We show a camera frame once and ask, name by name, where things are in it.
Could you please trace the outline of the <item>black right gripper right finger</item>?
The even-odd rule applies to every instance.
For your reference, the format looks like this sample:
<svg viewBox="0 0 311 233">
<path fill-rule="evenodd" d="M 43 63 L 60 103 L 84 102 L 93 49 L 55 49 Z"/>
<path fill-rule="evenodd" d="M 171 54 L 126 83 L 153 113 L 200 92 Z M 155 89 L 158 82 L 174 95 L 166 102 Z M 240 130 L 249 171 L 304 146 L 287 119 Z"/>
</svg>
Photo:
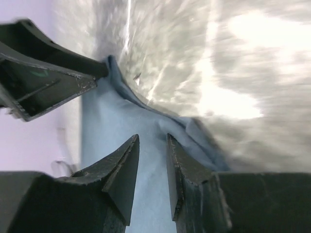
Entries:
<svg viewBox="0 0 311 233">
<path fill-rule="evenodd" d="M 167 136 L 172 220 L 179 233 L 308 233 L 309 173 L 212 171 Z"/>
</svg>

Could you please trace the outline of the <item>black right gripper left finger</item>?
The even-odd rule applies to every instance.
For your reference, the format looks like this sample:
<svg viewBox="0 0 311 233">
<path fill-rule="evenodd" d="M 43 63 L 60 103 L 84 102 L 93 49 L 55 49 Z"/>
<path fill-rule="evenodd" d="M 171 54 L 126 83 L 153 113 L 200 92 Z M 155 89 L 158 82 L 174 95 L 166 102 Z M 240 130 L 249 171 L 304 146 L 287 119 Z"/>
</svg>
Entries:
<svg viewBox="0 0 311 233">
<path fill-rule="evenodd" d="M 70 177 L 35 171 L 0 174 L 3 233 L 122 233 L 129 226 L 139 136 Z"/>
</svg>

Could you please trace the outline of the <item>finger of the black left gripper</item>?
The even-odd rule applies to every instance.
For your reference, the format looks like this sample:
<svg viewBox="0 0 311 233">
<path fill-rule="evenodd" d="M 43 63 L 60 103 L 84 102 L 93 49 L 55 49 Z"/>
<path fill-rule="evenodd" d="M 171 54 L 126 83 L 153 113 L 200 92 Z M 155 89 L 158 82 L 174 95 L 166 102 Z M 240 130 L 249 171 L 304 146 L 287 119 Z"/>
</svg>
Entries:
<svg viewBox="0 0 311 233">
<path fill-rule="evenodd" d="M 20 53 L 0 55 L 0 105 L 31 121 L 97 86 L 97 78 Z"/>
<path fill-rule="evenodd" d="M 11 49 L 42 62 L 96 78 L 108 75 L 105 63 L 84 57 L 54 43 L 29 19 L 1 24 L 0 41 Z"/>
</svg>

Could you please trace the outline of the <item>teal blue t shirt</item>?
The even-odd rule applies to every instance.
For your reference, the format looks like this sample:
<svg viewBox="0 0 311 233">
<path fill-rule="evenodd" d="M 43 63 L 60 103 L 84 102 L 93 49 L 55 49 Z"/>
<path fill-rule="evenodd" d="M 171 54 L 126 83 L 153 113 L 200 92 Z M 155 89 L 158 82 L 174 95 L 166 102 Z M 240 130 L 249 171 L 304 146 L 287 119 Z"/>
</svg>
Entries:
<svg viewBox="0 0 311 233">
<path fill-rule="evenodd" d="M 188 117 L 162 114 L 143 104 L 122 81 L 113 56 L 104 59 L 107 77 L 82 96 L 81 166 L 114 152 L 129 137 L 140 140 L 139 165 L 128 233 L 174 233 L 167 178 L 167 135 L 202 165 L 228 170 L 223 155 Z"/>
</svg>

